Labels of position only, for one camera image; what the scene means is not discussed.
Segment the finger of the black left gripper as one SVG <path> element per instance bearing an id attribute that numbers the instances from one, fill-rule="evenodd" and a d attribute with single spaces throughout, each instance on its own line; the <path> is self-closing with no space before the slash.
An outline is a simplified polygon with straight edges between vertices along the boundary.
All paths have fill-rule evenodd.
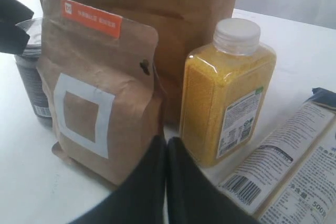
<path id="1" fill-rule="evenodd" d="M 29 35 L 21 28 L 1 22 L 1 48 L 0 51 L 6 54 L 21 55 L 29 41 Z"/>
<path id="2" fill-rule="evenodd" d="M 0 0 L 1 21 L 18 24 L 32 19 L 34 12 L 18 0 Z"/>

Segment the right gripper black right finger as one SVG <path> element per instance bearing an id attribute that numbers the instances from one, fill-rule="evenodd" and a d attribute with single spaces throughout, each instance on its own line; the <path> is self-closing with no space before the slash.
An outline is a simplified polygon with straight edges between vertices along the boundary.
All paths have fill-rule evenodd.
<path id="1" fill-rule="evenodd" d="M 182 140 L 167 144 L 167 212 L 169 223 L 257 223 L 204 176 Z"/>

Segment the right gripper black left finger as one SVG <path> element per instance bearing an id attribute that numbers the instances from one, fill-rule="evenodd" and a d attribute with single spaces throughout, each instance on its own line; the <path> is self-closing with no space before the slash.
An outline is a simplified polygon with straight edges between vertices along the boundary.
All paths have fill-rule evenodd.
<path id="1" fill-rule="evenodd" d="M 166 140 L 155 136 L 127 179 L 71 223 L 163 223 Z"/>

